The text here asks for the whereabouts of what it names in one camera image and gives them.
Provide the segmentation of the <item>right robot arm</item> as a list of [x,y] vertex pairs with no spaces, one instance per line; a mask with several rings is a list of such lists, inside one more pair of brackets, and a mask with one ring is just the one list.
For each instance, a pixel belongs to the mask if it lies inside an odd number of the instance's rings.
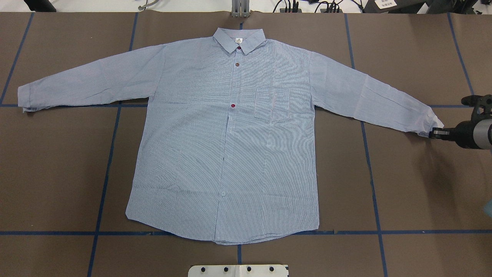
[[463,121],[454,128],[432,128],[430,139],[455,142],[463,149],[492,149],[491,119]]

